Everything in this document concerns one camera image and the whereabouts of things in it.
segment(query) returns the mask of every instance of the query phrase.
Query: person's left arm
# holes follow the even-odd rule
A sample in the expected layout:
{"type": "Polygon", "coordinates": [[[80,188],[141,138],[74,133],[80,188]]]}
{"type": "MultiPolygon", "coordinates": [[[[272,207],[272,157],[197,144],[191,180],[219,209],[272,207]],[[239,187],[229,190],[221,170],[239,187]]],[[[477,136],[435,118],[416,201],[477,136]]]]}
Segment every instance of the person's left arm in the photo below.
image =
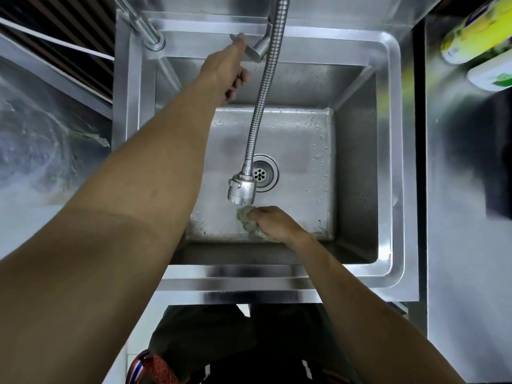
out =
{"type": "Polygon", "coordinates": [[[248,80],[244,49],[239,38],[210,55],[194,82],[0,262],[2,381],[103,380],[189,220],[215,108],[248,80]]]}

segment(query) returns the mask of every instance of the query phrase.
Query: hand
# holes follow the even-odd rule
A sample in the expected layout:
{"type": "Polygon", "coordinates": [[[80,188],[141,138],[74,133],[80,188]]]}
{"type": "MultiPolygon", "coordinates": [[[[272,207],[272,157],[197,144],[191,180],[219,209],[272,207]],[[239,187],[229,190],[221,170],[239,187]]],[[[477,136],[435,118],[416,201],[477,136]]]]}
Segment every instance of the hand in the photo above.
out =
{"type": "Polygon", "coordinates": [[[297,222],[277,206],[258,207],[247,213],[263,232],[292,247],[300,237],[309,235],[297,222]]]}
{"type": "Polygon", "coordinates": [[[219,86],[222,104],[237,96],[237,89],[249,82],[249,72],[240,62],[245,51],[245,35],[240,34],[233,44],[210,54],[201,67],[200,76],[213,77],[219,86]]]}

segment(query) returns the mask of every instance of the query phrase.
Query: sink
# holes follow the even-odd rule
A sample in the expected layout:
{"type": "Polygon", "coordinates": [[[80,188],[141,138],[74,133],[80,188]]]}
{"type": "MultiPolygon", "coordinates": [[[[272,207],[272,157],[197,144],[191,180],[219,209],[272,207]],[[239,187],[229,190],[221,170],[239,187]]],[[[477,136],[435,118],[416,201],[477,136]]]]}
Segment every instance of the sink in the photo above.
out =
{"type": "MultiPolygon", "coordinates": [[[[208,54],[230,44],[229,34],[243,31],[254,44],[266,24],[222,15],[148,17],[166,38],[157,53],[117,19],[114,148],[176,95],[160,63],[169,62],[186,85],[208,54]]],[[[263,168],[266,191],[254,206],[281,207],[383,299],[414,301],[412,39],[393,30],[288,20],[255,149],[272,165],[255,166],[263,168]]],[[[251,237],[235,218],[240,206],[226,198],[227,181],[243,163],[264,63],[247,58],[243,66],[251,83],[215,112],[200,194],[157,290],[170,303],[319,302],[295,253],[251,237]]]]}

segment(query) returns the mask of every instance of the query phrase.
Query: white bottle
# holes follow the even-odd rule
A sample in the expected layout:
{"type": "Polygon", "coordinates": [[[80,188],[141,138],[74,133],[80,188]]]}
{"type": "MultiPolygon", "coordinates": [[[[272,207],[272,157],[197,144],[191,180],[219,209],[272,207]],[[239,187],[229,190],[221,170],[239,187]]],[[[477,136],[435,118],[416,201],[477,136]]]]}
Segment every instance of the white bottle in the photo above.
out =
{"type": "Polygon", "coordinates": [[[512,49],[472,68],[467,72],[467,78],[488,91],[500,91],[511,87],[512,49]]]}

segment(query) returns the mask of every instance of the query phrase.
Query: yellow bottle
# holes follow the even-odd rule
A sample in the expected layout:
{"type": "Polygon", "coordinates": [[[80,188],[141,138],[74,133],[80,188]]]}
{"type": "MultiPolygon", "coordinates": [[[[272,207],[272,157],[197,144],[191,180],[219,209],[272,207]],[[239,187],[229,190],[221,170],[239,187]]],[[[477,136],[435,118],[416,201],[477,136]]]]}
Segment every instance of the yellow bottle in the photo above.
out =
{"type": "Polygon", "coordinates": [[[512,0],[488,1],[445,36],[441,54],[449,63],[465,63],[510,36],[512,0]]]}

